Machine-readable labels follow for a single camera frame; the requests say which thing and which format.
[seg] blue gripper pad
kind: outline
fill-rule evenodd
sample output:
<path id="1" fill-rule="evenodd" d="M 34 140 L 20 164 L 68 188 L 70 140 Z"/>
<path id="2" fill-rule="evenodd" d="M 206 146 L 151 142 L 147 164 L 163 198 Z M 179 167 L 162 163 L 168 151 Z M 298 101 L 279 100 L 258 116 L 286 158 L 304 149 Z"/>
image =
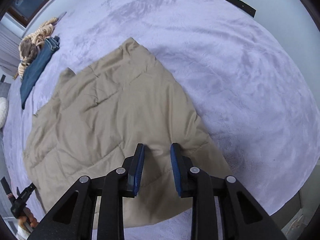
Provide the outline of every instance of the blue gripper pad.
<path id="1" fill-rule="evenodd" d="M 128 172 L 127 188 L 136 196 L 138 194 L 143 170 L 145 146 L 138 143 Z"/>
<path id="2" fill-rule="evenodd" d="M 181 193 L 182 193 L 181 174 L 180 174 L 176 153 L 174 151 L 174 144 L 172 144 L 170 147 L 170 158 L 171 158 L 171 166 L 173 171 L 174 183 L 176 185 L 176 190 L 178 192 L 178 195 L 181 196 Z"/>

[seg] window frame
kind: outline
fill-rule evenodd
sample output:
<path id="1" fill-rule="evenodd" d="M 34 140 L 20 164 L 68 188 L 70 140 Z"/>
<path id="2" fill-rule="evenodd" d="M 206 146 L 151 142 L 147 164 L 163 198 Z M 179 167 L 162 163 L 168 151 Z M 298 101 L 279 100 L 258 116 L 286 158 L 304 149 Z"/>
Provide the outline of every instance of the window frame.
<path id="1" fill-rule="evenodd" d="M 46 3 L 49 0 L 44 0 L 39 7 L 33 12 L 33 14 L 30 16 L 29 19 L 25 19 L 25 17 L 21 16 L 13 6 L 10 6 L 7 13 L 9 13 L 18 23 L 20 23 L 22 26 L 27 27 L 28 24 L 31 22 L 31 20 L 36 16 L 36 14 L 41 10 L 43 6 L 46 5 Z"/>

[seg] black gripper frame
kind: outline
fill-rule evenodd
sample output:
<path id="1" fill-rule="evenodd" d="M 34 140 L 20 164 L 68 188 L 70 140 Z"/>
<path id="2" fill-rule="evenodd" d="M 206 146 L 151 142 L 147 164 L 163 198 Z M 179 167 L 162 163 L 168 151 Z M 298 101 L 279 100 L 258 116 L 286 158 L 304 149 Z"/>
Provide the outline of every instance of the black gripper frame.
<path id="1" fill-rule="evenodd" d="M 80 177 L 49 210 L 28 240 L 91 240 L 97 197 L 101 196 L 97 240 L 124 240 L 122 198 L 134 198 L 140 187 L 145 146 L 122 168 L 106 176 Z"/>
<path id="2" fill-rule="evenodd" d="M 220 179 L 193 167 L 191 159 L 181 155 L 178 143 L 171 145 L 170 155 L 179 196 L 193 197 L 192 240 L 218 240 L 215 196 L 219 200 L 224 240 L 286 240 L 266 211 L 235 177 Z"/>

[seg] beige comforter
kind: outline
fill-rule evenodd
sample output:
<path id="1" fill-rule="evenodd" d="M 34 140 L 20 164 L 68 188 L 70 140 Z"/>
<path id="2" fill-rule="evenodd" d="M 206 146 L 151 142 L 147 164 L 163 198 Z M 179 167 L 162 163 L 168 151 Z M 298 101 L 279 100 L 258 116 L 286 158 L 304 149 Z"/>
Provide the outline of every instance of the beige comforter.
<path id="1" fill-rule="evenodd" d="M 105 176 L 148 146 L 141 187 L 124 199 L 124 226 L 154 224 L 192 206 L 175 190 L 170 145 L 178 142 L 209 174 L 230 174 L 189 97 L 161 63 L 129 38 L 75 75 L 66 69 L 33 117 L 24 151 L 29 178 L 47 212 L 80 177 Z"/>

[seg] human hand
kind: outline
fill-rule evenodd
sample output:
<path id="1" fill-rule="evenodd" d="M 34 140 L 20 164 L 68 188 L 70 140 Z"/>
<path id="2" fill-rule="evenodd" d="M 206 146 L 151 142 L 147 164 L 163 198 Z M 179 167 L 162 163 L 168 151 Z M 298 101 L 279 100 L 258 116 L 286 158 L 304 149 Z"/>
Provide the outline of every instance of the human hand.
<path id="1" fill-rule="evenodd" d="M 29 211 L 29 215 L 28 215 L 28 219 L 30 221 L 30 226 L 32 228 L 35 228 L 39 222 L 37 221 L 37 219 L 33 216 L 33 214 L 31 213 L 30 209 L 27 208 L 27 210 Z M 28 231 L 27 228 L 24 226 L 24 223 L 27 222 L 27 217 L 26 216 L 20 216 L 18 217 L 18 225 L 19 227 L 21 227 L 22 229 L 24 229 L 25 231 Z"/>

